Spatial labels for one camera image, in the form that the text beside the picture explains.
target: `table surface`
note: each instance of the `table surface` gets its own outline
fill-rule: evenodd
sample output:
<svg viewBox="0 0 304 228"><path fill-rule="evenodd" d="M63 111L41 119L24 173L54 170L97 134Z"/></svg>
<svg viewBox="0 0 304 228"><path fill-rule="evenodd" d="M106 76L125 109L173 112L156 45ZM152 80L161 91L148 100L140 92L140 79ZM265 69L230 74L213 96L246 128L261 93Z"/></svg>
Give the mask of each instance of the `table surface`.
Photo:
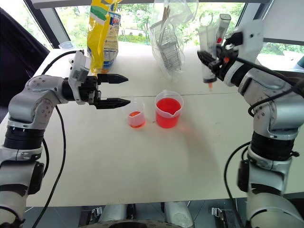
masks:
<svg viewBox="0 0 304 228"><path fill-rule="evenodd" d="M223 181L226 160L239 145L250 141L252 118L248 104L235 87L218 81L213 92L202 83L197 47L185 50L185 71L169 82L152 56L151 47L120 43L111 73L129 78L119 85L100 87L103 97L140 96L145 103L146 124L129 127L121 109L96 110L69 102L59 105L66 129L66 163L50 206L82 206L179 200L228 198ZM62 50L52 50L35 75ZM69 55L57 61L48 75L68 77ZM180 93L184 107L175 128L155 122L154 98L163 89ZM0 125L4 142L7 118ZM44 206L59 172L63 140L59 117L52 115L45 132L50 165L41 190L28 197L28 206ZM300 132L294 149L304 148ZM233 197L245 197L236 186L240 153L228 168ZM45 163L43 151L41 162ZM304 157L293 160L287 193L304 191L299 181Z"/></svg>

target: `green foliage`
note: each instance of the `green foliage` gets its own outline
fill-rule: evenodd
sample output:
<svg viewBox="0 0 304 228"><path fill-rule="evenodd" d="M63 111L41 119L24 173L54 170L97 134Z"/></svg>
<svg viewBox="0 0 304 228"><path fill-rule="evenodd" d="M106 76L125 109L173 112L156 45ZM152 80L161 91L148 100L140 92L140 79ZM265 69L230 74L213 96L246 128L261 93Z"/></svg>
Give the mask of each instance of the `green foliage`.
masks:
<svg viewBox="0 0 304 228"><path fill-rule="evenodd" d="M197 15L195 19L187 24L180 25L178 29L183 34L183 40L185 44L199 45L199 36L197 29L200 23L207 25L210 23L211 14L213 14L213 24L216 23L219 18L220 13L228 13L231 16L230 26L226 34L231 34L237 24L239 15L244 7L244 3L224 3L224 2L201 2L199 3ZM124 16L128 16L133 19L132 26L130 26L130 21L126 22L124 27L120 30L123 35L119 35L119 41L149 44L150 39L149 33L149 21L152 15L153 4L119 4L118 13L122 15L122 21ZM90 6L78 6L78 7L62 7L56 8L60 19L65 26L67 33L69 34L71 40L77 47L86 47L86 37L87 37L87 26L89 21ZM26 17L22 21L22 25L31 33L34 34L36 29L34 29L33 22L31 18ZM134 28L134 26L139 30L144 31L138 36L133 35L130 32L129 35L125 35L124 30L127 28ZM294 51L298 53L304 53L304 46L299 45L285 45L276 43L267 43L263 47L261 53L264 54L275 54L283 55L283 51Z"/></svg>
<svg viewBox="0 0 304 228"><path fill-rule="evenodd" d="M121 4L118 6L118 11L126 11L128 15L133 15L137 28L145 32L146 44L148 40L149 21L151 19L153 4Z"/></svg>
<svg viewBox="0 0 304 228"><path fill-rule="evenodd" d="M118 35L118 41L138 43L138 44L146 44L146 38L143 36L134 36L134 35Z"/></svg>
<svg viewBox="0 0 304 228"><path fill-rule="evenodd" d="M79 48L86 47L90 6L56 8L72 42Z"/></svg>
<svg viewBox="0 0 304 228"><path fill-rule="evenodd" d="M283 51L294 51L297 53L304 54L304 46L290 45L290 44L277 44L277 43L266 43L262 48L262 54L273 54L273 55L284 55Z"/></svg>

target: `wire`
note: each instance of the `wire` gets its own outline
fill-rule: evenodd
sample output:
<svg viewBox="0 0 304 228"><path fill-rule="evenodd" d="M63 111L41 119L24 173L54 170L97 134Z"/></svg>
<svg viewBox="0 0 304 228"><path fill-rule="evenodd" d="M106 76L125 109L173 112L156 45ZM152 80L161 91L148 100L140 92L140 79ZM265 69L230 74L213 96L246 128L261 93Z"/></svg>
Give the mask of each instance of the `wire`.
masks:
<svg viewBox="0 0 304 228"><path fill-rule="evenodd" d="M282 74L280 74L280 73L278 73L278 72L276 72L276 71L273 71L273 70L271 70L271 69L268 69L267 67L264 67L264 66L260 66L260 65L251 63L251 62L249 62L249 61L247 61L247 60L244 60L244 59L242 59L242 58L236 58L236 61L241 62L241 63L244 63L244 64L249 65L249 66L251 66L251 67L254 67L254 68L256 68L256 69L259 69L259 70L261 70L261 71L264 71L264 72L266 72L266 73L268 73L268 74L270 74L270 75L276 76L276 77L282 79L283 81L286 81L286 82L289 83L290 85L292 85L292 87L291 87L290 89L288 89L288 90L286 90L286 91L284 91L284 92L282 92L282 93L280 93L280 94L277 94L277 95L275 95L275 96L268 97L268 98L266 98L266 99L264 99L264 100L261 100L261 101L259 101L259 102L254 103L253 105L251 105L251 106L249 107L249 109L248 109L248 113L249 113L249 115L252 116L252 117L255 116L255 114L252 113L252 110L253 110L255 107L257 107L258 105L261 105L261 104L266 103L266 102L269 102L269 101L273 101L273 100L275 100L275 99L277 99L277 98L279 98L279 97L282 97L282 96L284 96L284 95L286 95L286 94L289 94L289 93L293 92L293 91L294 91L295 89L297 89L298 87L303 86L303 85L302 85L302 84L303 84L303 80L301 80L301 81L298 82L298 83L295 83L295 82L293 82L292 80L290 80L288 77L286 77L285 75L282 75Z"/></svg>
<svg viewBox="0 0 304 228"><path fill-rule="evenodd" d="M44 75L58 59L62 58L63 56L67 56L67 55L69 55L69 54L74 54L74 53L76 53L76 52L77 52L77 51L68 51L68 52L65 52L65 53L61 54L60 56L57 56L56 58L54 58L54 59L47 65L47 67L42 71L42 75Z"/></svg>
<svg viewBox="0 0 304 228"><path fill-rule="evenodd" d="M250 142L247 142L247 143L245 143L245 144L243 144L243 145L237 147L237 148L231 153L231 155L229 156L229 158L228 158L228 160L227 160L227 162L226 162L226 165L225 165L225 169L224 169L224 183L225 183L225 187L226 187L226 190L227 190L227 192L228 192L229 199L230 199L231 202L232 202L232 210L233 210L233 212L235 213L235 215L236 215L236 217L237 217L237 219L238 219L237 221L238 221L239 225L241 226L241 228L244 228L244 225L243 225L242 219L241 219L241 217L240 217L240 215L239 215L239 213L238 213L236 203L235 203L235 201L234 201L233 198L232 198L230 189L229 189L228 184L227 184L227 168L228 168L228 165L229 165L229 163L230 163L232 157L233 157L240 149L242 149L242 148L245 147L245 146L248 146L249 144L250 144Z"/></svg>
<svg viewBox="0 0 304 228"><path fill-rule="evenodd" d="M271 70L271 69L269 69L269 68L267 68L267 67L264 67L264 66L261 66L261 65L257 65L257 64L251 63L251 62L249 62L249 61L247 61L247 60L244 60L244 59L242 59L242 58L236 58L236 61L238 61L238 62L240 62L240 63L244 63L244 64L246 64L246 65L249 65L249 66L251 66L251 67L253 67L253 68L256 68L256 69L258 69L258 70L264 71L264 72L266 72L266 73L269 73L270 75L276 76L276 77L282 79L283 81L288 82L288 83L291 84L292 86L295 84L295 82L293 82L292 80L290 80L290 79L289 79L288 77L286 77L285 75L282 75L282 74L280 74L280 73L278 73L278 72L276 72L276 71L273 71L273 70Z"/></svg>
<svg viewBox="0 0 304 228"><path fill-rule="evenodd" d="M48 205L49 205L49 203L50 203L50 201L52 199L52 196L53 196L53 194L55 192L55 188L56 188L56 186L57 186L57 184L59 182L60 176L61 176L62 171L63 171L63 167L65 165L65 161L66 161L66 148L67 148L67 144L66 143L67 143L67 141L66 141L65 126L64 126L64 123L63 123L62 115L61 115L61 113L60 113L57 105L55 106L55 108L56 108L56 110L58 112L58 115L59 115L59 118L60 118L60 121L61 121L61 127L62 127L62 135L63 135L63 157L62 157L62 163L61 163L59 174L58 174L58 176L56 178L56 181L55 181L55 183L53 185L52 191L51 191L51 193L50 193L50 195L49 195L49 197L47 199L47 202L46 202L44 208L42 209L41 213L39 214L38 218L36 219L36 221L35 221L35 223L34 223L34 225L33 225L32 228L35 228L38 225L38 223L41 220L42 216L46 212L46 210L48 208Z"/></svg>
<svg viewBox="0 0 304 228"><path fill-rule="evenodd" d="M48 171L49 153L48 153L47 143L46 143L46 141L44 139L42 140L42 144L43 144L44 150L46 151L46 157L47 157L47 163L46 163L46 166L45 166L44 171L43 171L43 177L44 177L46 175L47 171Z"/></svg>
<svg viewBox="0 0 304 228"><path fill-rule="evenodd" d="M246 153L247 150L248 150L248 147L246 147L246 148L243 150L243 152L242 152L242 160L244 160L244 155L245 155L245 153Z"/></svg>
<svg viewBox="0 0 304 228"><path fill-rule="evenodd" d="M277 99L277 98L279 98L279 97L282 97L282 96L284 96L284 95L286 95L286 94L289 94L289 93L291 93L291 92L293 92L293 91L294 91L294 86L291 87L290 89L288 89L288 90L286 90L286 91L280 93L280 94L277 94L277 95L275 95L275 96L271 96L271 97L269 97L269 98L266 98L266 99L264 99L264 100L261 100L261 101L258 101L258 102L256 102L256 103L254 103L253 105L251 105L251 106L248 108L248 113L249 113L249 115L251 115L252 117L255 116L254 113L252 113L252 110L253 110L255 107L257 107L258 105L261 105L261 104L266 103L266 102L268 102L268 101L273 101L273 100L275 100L275 99Z"/></svg>
<svg viewBox="0 0 304 228"><path fill-rule="evenodd" d="M28 211L32 210L34 207L30 207L29 209L27 209L24 213L27 213Z"/></svg>
<svg viewBox="0 0 304 228"><path fill-rule="evenodd" d="M66 56L66 55L69 55L69 54L73 54L73 53L76 53L76 52L77 52L77 51L68 51L68 52L65 52L65 53L61 54L60 56L54 58L54 59L47 65L47 67L43 70L42 74L44 75L44 74L50 69L50 67L51 67L58 59L60 59L61 57ZM51 193L50 193L50 195L49 195L49 197L48 197L48 199L47 199L47 202L46 202L44 208L42 209L42 211L40 212L40 214L39 214L38 218L36 219L36 221L35 221L34 225L32 226L32 228L35 228L35 227L38 225L38 223L40 222L42 216L43 216L44 213L46 212L46 210L47 210L47 208L48 208L48 205L49 205L49 203L50 203L50 201L51 201L51 199L52 199L52 197L53 197L53 194L54 194L54 192L55 192L56 186L57 186L57 184L58 184L58 182L59 182L59 179L60 179L60 177L61 177L61 174L62 174L64 165L65 165L65 161L66 161L66 151L67 151L67 144L66 144L66 143L67 143L67 140L66 140L65 126L64 126L64 122L63 122L62 115L61 115L60 110L59 110L59 108L57 107L57 105L55 106L55 108L56 108L57 113L58 113L59 118L60 118L61 128L62 128L62 135L63 135L63 156L62 156L62 163L61 163L60 171L59 171L59 173L58 173L58 175L57 175L57 178L56 178L55 183L54 183L54 185L53 185L53 188L52 188L52 190L51 190ZM43 146L44 146L44 148L45 148L45 151L46 151L46 153L48 154L48 147L47 147L47 144L46 144L45 140L43 139L42 142L43 142ZM44 175L45 175L45 173L47 172L47 170L48 170L48 156L47 156L46 168L45 168L45 170L44 170Z"/></svg>

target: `plastic beaker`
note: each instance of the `plastic beaker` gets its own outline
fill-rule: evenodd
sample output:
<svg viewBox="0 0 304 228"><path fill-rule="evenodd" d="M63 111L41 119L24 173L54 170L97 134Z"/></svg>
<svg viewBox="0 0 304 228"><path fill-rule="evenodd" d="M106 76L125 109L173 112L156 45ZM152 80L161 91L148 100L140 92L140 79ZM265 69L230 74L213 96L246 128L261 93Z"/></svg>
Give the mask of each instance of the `plastic beaker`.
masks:
<svg viewBox="0 0 304 228"><path fill-rule="evenodd" d="M132 128L139 128L144 125L144 103L141 99L132 99L128 105L122 107L122 111Z"/></svg>
<svg viewBox="0 0 304 228"><path fill-rule="evenodd" d="M160 127L174 127L180 117L184 101L176 92L164 90L155 98L156 122Z"/></svg>

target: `gray robot arm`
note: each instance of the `gray robot arm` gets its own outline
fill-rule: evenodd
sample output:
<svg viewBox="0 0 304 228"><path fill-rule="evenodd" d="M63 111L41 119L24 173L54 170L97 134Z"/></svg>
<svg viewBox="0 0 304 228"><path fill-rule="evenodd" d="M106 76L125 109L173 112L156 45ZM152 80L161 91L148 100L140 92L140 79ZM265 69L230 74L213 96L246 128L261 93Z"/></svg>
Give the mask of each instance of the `gray robot arm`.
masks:
<svg viewBox="0 0 304 228"><path fill-rule="evenodd" d="M303 87L303 79L282 77L282 80L238 61L241 58L243 62L254 62L262 42L262 21L254 20L237 28L224 46L217 47L217 59L206 51L199 51L198 56L226 85L237 86L250 105L294 86ZM303 90L298 89L253 108L254 132L248 160L241 161L237 182L247 192L247 227L304 227L298 211L282 197L292 156L298 156L292 148L304 123L303 97Z"/></svg>
<svg viewBox="0 0 304 228"><path fill-rule="evenodd" d="M69 78L40 75L30 79L9 103L8 129L0 146L0 227L20 227L28 195L39 191L44 164L41 157L44 131L56 105L76 101L97 109L117 108L130 101L101 100L98 85L121 83L120 75L87 76L85 56L77 51Z"/></svg>

